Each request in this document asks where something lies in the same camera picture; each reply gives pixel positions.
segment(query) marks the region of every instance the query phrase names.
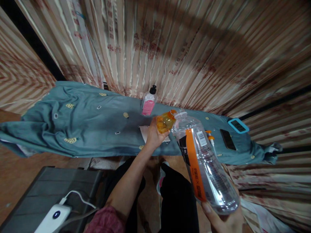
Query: pink label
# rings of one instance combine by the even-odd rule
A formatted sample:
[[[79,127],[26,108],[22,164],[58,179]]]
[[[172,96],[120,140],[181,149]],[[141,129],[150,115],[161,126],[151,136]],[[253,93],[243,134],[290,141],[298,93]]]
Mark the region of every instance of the pink label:
[[[152,100],[146,101],[144,104],[142,115],[150,116],[154,105],[155,105],[154,101]]]

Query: pink sleeve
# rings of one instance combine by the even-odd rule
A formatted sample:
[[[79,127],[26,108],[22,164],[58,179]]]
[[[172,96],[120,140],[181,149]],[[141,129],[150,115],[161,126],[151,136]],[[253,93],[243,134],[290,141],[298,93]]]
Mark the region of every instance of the pink sleeve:
[[[119,233],[124,230],[124,225],[118,218],[115,208],[109,206],[97,211],[85,233]]]

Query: teal cloth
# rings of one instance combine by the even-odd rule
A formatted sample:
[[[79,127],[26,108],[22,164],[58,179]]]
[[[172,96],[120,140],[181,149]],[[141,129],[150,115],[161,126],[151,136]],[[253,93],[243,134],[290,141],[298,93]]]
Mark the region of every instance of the teal cloth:
[[[139,99],[85,83],[60,81],[21,117],[21,121],[0,124],[0,139],[8,141],[1,142],[21,157],[26,155],[17,145],[69,157],[135,156],[140,151],[139,147],[144,145],[138,126],[149,125],[153,116],[171,109],[177,110],[156,104],[152,116],[144,117],[140,115]],[[186,111],[189,116],[199,119],[205,130],[212,131],[216,153],[221,154],[218,156],[220,162],[246,164],[263,161],[265,147],[253,142],[247,133],[237,134],[227,123],[230,118],[202,111]],[[220,129],[230,132],[237,151],[225,147]],[[71,138],[76,138],[76,142],[65,141]],[[172,133],[169,138],[171,141],[162,143],[154,156],[181,155]]]

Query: black pants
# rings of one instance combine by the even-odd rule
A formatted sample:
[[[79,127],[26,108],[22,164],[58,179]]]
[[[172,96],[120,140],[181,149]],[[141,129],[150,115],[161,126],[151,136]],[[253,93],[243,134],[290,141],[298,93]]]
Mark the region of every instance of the black pants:
[[[128,170],[132,162],[133,158],[128,159],[107,178],[103,206],[113,188]],[[160,189],[163,201],[161,211],[162,227],[159,232],[199,232],[196,199],[192,192],[191,183],[182,174],[166,164],[162,164],[161,167],[166,175]],[[125,225],[125,232],[137,232],[137,199],[145,188],[145,185],[146,180],[143,177]]]

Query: fingernail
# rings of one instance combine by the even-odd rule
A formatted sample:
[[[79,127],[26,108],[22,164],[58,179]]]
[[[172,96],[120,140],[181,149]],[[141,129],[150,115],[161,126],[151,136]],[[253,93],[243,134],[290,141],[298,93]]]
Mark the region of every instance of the fingernail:
[[[204,212],[206,212],[206,213],[211,212],[211,208],[208,206],[208,204],[206,202],[202,202],[202,208],[203,208]]]

